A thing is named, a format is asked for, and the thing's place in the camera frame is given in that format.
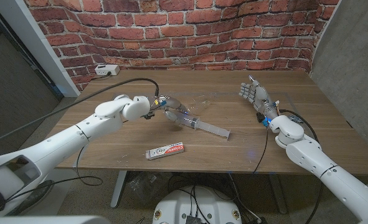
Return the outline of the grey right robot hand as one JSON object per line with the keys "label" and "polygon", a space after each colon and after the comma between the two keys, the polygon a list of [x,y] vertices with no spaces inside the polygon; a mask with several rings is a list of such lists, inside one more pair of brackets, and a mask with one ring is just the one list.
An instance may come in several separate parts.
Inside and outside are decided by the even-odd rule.
{"label": "grey right robot hand", "polygon": [[241,83],[238,95],[249,101],[257,112],[264,115],[267,121],[273,120],[278,116],[275,102],[256,79],[251,75],[248,77],[250,83]]}

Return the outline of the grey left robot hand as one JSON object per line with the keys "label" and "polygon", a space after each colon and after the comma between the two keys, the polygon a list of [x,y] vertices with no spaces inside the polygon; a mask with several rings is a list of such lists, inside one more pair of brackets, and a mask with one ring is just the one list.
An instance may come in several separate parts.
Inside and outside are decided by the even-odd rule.
{"label": "grey left robot hand", "polygon": [[160,95],[155,98],[151,111],[162,110],[170,121],[180,124],[180,117],[188,113],[187,107],[176,98]]}

